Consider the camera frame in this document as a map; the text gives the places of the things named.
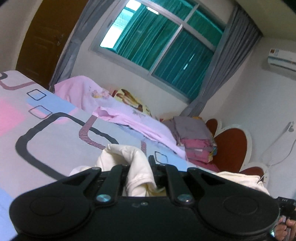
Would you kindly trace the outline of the person's right hand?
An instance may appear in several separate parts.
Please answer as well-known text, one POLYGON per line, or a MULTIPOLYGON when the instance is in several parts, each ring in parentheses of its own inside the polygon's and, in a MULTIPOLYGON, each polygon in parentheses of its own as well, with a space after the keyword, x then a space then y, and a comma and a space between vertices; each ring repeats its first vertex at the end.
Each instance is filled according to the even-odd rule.
POLYGON ((282 240, 295 240, 295 220, 291 220, 287 218, 285 222, 283 222, 283 217, 281 217, 278 221, 277 226, 274 228, 275 238, 279 241, 282 240))

